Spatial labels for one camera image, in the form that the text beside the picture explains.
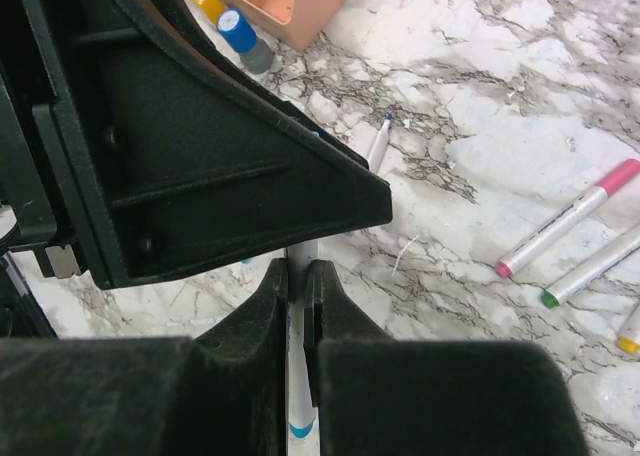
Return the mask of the pink marker pen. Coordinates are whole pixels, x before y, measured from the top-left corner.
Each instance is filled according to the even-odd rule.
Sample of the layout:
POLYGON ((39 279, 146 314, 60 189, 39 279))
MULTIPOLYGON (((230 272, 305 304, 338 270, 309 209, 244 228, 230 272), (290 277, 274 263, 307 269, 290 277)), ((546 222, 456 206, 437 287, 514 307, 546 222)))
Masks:
POLYGON ((638 175, 637 159, 620 163, 503 256, 494 267, 496 274, 503 279, 513 276, 638 175))

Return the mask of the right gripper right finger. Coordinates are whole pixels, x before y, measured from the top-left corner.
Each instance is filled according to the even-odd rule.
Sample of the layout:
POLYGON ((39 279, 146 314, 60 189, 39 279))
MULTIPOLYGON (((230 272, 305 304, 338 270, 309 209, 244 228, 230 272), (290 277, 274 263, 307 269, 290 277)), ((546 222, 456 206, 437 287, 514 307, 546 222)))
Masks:
POLYGON ((317 260, 305 349, 324 455, 585 455, 558 366, 520 341, 387 335, 317 260))

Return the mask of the green marker pen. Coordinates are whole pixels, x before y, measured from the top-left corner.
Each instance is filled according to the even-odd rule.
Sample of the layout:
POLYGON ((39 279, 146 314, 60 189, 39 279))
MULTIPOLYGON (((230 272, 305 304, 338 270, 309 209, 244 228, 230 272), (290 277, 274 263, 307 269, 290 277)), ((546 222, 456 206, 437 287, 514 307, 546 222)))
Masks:
POLYGON ((540 301, 548 309, 560 306, 638 250, 639 231, 619 236, 545 289, 540 301))

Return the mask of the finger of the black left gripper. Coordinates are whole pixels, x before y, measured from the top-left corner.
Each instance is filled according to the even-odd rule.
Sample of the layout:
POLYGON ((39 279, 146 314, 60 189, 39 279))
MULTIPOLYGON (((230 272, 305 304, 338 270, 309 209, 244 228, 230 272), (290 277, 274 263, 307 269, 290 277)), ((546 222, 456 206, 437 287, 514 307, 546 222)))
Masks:
POLYGON ((56 120, 104 289, 387 223, 390 186, 252 84, 181 0, 53 0, 56 120))

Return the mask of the light blue marker pen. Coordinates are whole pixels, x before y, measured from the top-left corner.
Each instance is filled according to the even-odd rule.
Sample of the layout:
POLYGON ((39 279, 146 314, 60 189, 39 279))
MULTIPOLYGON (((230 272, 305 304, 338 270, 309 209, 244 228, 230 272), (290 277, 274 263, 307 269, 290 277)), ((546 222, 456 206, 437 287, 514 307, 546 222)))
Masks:
POLYGON ((311 263, 318 258, 316 240, 285 248, 288 271, 288 426, 297 439, 306 438, 316 419, 304 350, 306 281, 311 263))

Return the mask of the cyan marker pen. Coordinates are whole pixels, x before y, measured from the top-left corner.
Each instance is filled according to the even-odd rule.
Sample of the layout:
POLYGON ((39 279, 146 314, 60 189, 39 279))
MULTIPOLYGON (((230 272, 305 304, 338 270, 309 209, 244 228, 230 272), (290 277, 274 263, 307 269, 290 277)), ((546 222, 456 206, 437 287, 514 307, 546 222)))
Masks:
POLYGON ((393 121, 393 115, 388 114, 384 119, 384 122, 376 133, 371 146, 369 148, 369 152, 367 155, 367 162, 369 166, 369 170, 373 173, 377 173, 380 169, 382 160, 386 153, 387 146, 390 140, 390 126, 393 121))

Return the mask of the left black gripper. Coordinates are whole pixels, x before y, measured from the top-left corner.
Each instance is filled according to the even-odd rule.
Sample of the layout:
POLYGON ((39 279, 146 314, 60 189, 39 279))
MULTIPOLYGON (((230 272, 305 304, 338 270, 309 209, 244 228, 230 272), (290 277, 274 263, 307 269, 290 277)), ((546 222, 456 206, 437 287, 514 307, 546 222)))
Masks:
POLYGON ((33 107, 53 99, 22 0, 1 0, 1 334, 54 336, 56 332, 11 258, 32 251, 46 276, 48 248, 79 249, 33 107))

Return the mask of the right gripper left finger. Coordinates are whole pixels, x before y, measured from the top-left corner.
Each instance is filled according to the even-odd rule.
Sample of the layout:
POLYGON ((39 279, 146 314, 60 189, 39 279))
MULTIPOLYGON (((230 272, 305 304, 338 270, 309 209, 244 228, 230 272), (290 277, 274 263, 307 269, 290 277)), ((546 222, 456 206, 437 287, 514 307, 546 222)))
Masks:
POLYGON ((61 340, 1 268, 5 455, 283 455, 287 269, 198 338, 61 340))

